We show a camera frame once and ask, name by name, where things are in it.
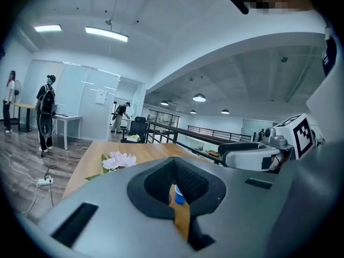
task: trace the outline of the cap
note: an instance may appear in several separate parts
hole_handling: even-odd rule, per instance
[[[54,75],[47,75],[47,77],[50,78],[52,82],[56,81],[56,77]]]

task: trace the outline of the white desk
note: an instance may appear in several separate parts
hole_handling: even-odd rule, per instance
[[[55,131],[56,131],[56,135],[58,135],[58,123],[59,120],[64,122],[64,126],[63,126],[63,138],[64,138],[64,149],[68,150],[68,144],[67,144],[67,125],[69,121],[72,120],[79,120],[79,127],[78,127],[78,139],[80,139],[80,132],[81,132],[81,119],[82,116],[76,116],[74,114],[67,114],[68,116],[61,116],[59,114],[56,114],[53,118],[56,119],[56,123],[55,123]]]
[[[132,119],[127,119],[126,117],[122,117],[122,121],[123,120],[127,122],[127,130],[129,132],[130,131],[130,124],[131,124],[131,120]]]

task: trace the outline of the white flower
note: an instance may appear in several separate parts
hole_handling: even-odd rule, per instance
[[[116,169],[119,166],[129,167],[136,165],[136,157],[129,154],[129,156],[120,152],[111,152],[110,158],[103,161],[103,167],[106,169]]]

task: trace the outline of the white shirt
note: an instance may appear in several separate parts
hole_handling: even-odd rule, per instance
[[[12,80],[12,81],[10,81],[9,85],[6,88],[4,101],[6,101],[6,102],[12,101],[14,91],[15,91],[15,82]]]

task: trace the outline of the blue cup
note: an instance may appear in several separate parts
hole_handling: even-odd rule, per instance
[[[184,204],[184,203],[185,203],[185,198],[184,198],[183,195],[181,194],[181,192],[180,192],[180,190],[179,190],[179,188],[178,188],[177,185],[174,186],[174,190],[176,191],[176,197],[175,197],[175,200],[174,200],[174,201],[175,201],[177,204],[180,204],[180,205]]]

